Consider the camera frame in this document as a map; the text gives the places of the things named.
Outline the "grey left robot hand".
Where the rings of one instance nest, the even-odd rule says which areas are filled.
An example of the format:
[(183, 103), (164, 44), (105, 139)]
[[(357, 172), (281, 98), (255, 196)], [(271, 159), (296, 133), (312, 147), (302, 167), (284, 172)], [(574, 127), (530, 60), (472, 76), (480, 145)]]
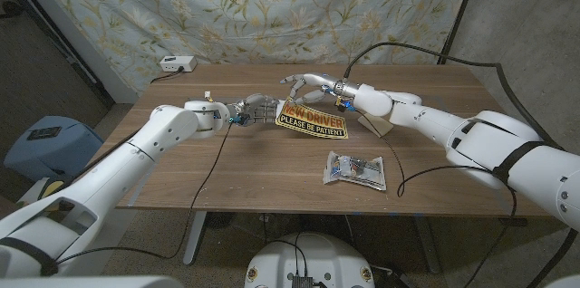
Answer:
[(261, 123), (275, 123), (284, 101), (274, 97), (255, 93), (243, 100), (227, 105), (230, 116), (228, 121), (238, 126), (247, 127)]

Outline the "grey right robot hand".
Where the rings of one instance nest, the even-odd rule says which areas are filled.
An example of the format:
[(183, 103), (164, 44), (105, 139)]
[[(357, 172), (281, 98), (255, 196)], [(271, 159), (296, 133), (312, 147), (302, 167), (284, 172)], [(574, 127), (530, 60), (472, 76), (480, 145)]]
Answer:
[[(282, 84), (289, 82), (293, 83), (289, 97), (296, 104), (318, 102), (321, 101), (326, 94), (353, 99), (360, 88), (360, 84), (358, 83), (340, 80), (326, 73), (318, 72), (293, 74), (285, 77), (281, 81)], [(311, 91), (302, 97), (298, 97), (297, 93), (299, 89), (305, 85), (315, 87), (316, 90)]]

